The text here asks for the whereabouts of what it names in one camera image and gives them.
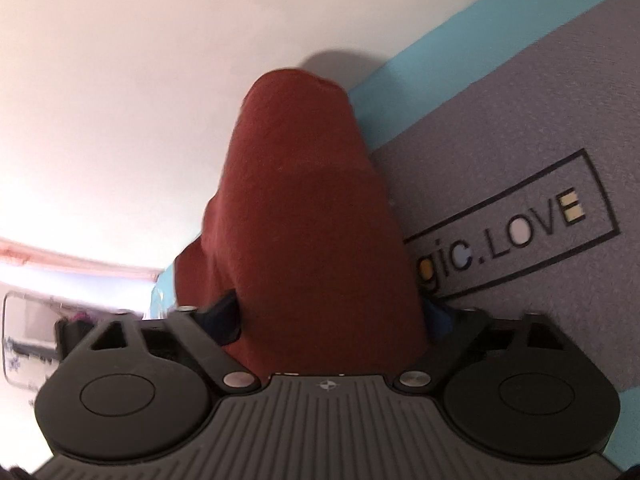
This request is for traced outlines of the dark red knit sweater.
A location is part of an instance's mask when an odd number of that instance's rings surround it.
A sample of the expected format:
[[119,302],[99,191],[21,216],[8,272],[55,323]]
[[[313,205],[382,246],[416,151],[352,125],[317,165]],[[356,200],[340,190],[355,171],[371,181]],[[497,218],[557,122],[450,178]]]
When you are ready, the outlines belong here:
[[247,93],[177,304],[238,295],[228,347],[261,378],[396,375],[427,347],[416,279],[346,92],[275,70]]

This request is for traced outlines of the pink curtain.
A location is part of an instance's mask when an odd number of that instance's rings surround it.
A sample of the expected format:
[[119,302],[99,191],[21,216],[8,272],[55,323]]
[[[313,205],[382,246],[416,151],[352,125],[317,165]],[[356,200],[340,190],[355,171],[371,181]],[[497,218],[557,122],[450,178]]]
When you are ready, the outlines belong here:
[[59,271],[85,273],[110,278],[129,278],[155,283],[163,273],[160,269],[144,266],[121,266],[120,264],[73,257],[48,252],[32,246],[1,240],[1,261],[17,266],[41,266]]

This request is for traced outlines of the teal grey patterned bedsheet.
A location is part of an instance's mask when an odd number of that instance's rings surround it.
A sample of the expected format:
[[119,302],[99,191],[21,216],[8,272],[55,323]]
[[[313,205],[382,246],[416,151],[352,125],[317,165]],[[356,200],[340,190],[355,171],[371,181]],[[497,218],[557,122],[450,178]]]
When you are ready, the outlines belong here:
[[346,94],[427,289],[550,315],[617,389],[608,455],[638,460],[639,0],[478,0]]

